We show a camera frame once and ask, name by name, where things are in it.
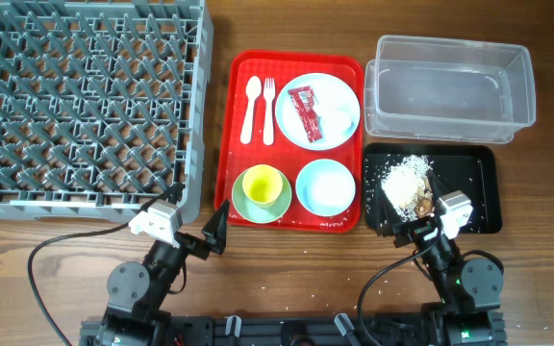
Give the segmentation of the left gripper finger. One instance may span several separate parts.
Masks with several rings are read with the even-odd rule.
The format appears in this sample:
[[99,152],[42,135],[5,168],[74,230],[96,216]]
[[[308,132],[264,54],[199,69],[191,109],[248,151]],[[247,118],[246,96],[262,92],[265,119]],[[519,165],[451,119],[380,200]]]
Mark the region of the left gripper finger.
[[152,205],[158,203],[166,203],[175,206],[182,198],[184,185],[181,183],[175,183],[171,185],[165,192],[161,193],[153,199]]
[[230,202],[225,200],[202,229],[211,252],[222,255],[227,244],[227,219]]

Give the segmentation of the green bowl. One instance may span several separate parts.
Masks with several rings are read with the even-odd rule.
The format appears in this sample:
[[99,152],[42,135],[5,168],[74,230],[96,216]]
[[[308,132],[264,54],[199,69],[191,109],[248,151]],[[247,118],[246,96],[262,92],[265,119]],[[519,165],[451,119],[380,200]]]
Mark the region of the green bowl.
[[231,194],[231,202],[240,217],[256,224],[268,224],[282,218],[290,208],[292,200],[292,190],[288,178],[282,172],[279,172],[283,182],[282,192],[271,206],[261,208],[244,194],[242,182],[246,173],[247,171],[243,171],[239,174],[234,182]]

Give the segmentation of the yellow plastic cup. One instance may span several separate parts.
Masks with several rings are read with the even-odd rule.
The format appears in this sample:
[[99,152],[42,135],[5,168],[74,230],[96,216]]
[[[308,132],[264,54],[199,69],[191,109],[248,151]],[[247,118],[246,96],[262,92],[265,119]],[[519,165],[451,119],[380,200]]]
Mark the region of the yellow plastic cup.
[[283,190],[280,172],[267,164],[257,164],[243,174],[242,188],[245,196],[261,208],[271,206]]

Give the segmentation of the white plastic fork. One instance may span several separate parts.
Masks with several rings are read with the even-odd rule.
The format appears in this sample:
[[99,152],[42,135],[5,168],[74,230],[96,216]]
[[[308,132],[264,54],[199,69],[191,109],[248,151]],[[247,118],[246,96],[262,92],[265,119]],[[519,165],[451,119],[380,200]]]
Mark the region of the white plastic fork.
[[264,128],[263,128],[263,143],[264,145],[272,145],[274,142],[274,126],[273,126],[273,101],[275,98],[276,85],[273,78],[264,80],[263,97],[265,101],[264,111]]

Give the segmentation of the large light blue plate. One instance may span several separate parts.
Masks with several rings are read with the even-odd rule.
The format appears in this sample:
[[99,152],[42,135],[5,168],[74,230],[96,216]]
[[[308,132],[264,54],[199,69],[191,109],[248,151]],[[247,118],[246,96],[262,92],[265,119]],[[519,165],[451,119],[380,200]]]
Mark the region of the large light blue plate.
[[[310,141],[290,91],[309,87],[312,110],[317,115],[321,138]],[[275,101],[275,119],[283,135],[293,144],[312,151],[341,146],[354,135],[360,123],[360,103],[353,89],[341,79],[325,73],[308,73],[288,82]]]

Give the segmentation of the white plastic spoon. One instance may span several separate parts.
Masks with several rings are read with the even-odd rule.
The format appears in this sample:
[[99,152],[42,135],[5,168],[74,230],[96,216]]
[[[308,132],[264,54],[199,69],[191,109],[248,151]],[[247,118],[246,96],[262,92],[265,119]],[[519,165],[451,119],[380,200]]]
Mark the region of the white plastic spoon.
[[254,108],[257,98],[262,91],[262,82],[258,76],[252,76],[246,85],[245,94],[247,106],[240,131],[239,140],[242,144],[249,144],[252,139]]

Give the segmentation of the red sauce packet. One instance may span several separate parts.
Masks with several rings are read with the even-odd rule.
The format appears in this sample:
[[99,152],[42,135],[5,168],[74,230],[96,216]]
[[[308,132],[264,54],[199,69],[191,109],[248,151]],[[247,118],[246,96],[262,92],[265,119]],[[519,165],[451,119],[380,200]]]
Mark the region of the red sauce packet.
[[313,143],[322,139],[319,117],[314,110],[315,94],[313,89],[310,86],[301,86],[290,89],[288,94],[303,124],[308,141]]

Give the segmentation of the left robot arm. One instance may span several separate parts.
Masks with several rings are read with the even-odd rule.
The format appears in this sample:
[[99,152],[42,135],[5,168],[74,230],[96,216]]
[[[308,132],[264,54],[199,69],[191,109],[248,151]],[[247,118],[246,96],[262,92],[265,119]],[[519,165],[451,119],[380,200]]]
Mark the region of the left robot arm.
[[145,233],[155,239],[143,261],[118,265],[107,282],[109,301],[100,323],[81,329],[82,345],[173,345],[168,335],[171,314],[161,310],[172,284],[187,275],[186,260],[194,256],[206,260],[211,253],[221,255],[226,248],[227,217],[230,203],[223,202],[201,230],[202,237],[179,231],[183,219],[171,202],[182,195],[183,186],[151,199],[139,208],[128,226],[135,235]]

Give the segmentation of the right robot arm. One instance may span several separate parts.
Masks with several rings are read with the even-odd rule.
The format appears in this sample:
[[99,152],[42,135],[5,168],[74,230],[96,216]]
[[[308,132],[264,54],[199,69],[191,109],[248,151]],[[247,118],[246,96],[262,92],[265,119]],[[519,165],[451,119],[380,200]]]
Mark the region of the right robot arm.
[[383,190],[375,189],[377,233],[393,235],[394,245],[415,245],[414,255],[440,296],[419,313],[376,316],[379,341],[390,345],[505,345],[507,334],[500,307],[504,266],[482,250],[461,253],[455,238],[473,212],[460,190],[437,199],[436,215],[400,222]]

